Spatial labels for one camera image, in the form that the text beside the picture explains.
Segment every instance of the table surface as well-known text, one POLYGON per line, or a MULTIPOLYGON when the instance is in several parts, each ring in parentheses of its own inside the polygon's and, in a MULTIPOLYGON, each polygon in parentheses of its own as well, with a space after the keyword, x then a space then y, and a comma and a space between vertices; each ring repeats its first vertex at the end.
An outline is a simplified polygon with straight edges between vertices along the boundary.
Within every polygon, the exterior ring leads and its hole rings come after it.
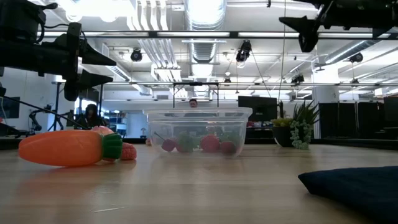
POLYGON ((246 146, 236 159, 162 157, 54 168, 0 151, 1 223, 370 223, 310 195, 303 172, 394 166, 398 151, 312 145, 246 146))

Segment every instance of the man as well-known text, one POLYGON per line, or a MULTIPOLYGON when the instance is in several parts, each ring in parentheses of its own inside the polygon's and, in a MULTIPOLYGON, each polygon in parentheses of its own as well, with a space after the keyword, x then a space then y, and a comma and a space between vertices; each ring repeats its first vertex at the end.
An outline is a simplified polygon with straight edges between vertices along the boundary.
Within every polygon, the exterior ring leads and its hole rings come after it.
POLYGON ((95 126, 105 126, 105 122, 98 116, 98 109, 94 104, 87 105, 85 115, 80 116, 77 123, 89 129, 95 126))
POLYGON ((191 99, 191 100, 189 101, 189 106, 190 106, 191 108, 197 108, 197 107, 198 107, 198 102, 197 102, 197 100, 196 100, 196 99, 191 99))

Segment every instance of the plastic bin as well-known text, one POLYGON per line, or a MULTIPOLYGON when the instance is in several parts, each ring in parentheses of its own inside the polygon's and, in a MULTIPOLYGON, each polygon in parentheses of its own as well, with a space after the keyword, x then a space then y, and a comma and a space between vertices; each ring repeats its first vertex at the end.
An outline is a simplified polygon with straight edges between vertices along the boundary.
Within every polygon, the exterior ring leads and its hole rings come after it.
POLYGON ((152 147, 172 155, 238 156, 251 108, 147 110, 152 147))

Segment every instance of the navy pillow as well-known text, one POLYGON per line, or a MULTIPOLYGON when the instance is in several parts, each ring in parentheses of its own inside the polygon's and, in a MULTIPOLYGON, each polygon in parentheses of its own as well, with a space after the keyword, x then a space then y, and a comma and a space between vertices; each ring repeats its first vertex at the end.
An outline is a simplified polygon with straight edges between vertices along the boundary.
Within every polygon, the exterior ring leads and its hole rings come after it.
POLYGON ((398 223, 398 166, 300 174, 311 194, 351 207, 377 223, 398 223))

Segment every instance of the plant pot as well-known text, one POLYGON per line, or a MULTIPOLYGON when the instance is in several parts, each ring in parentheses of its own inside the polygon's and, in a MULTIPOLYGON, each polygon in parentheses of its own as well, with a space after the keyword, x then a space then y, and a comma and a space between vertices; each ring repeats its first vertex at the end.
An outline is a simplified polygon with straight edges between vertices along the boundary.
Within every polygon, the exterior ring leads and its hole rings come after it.
POLYGON ((290 127, 273 127, 272 132, 274 133, 275 142, 282 147, 293 147, 293 140, 290 127))

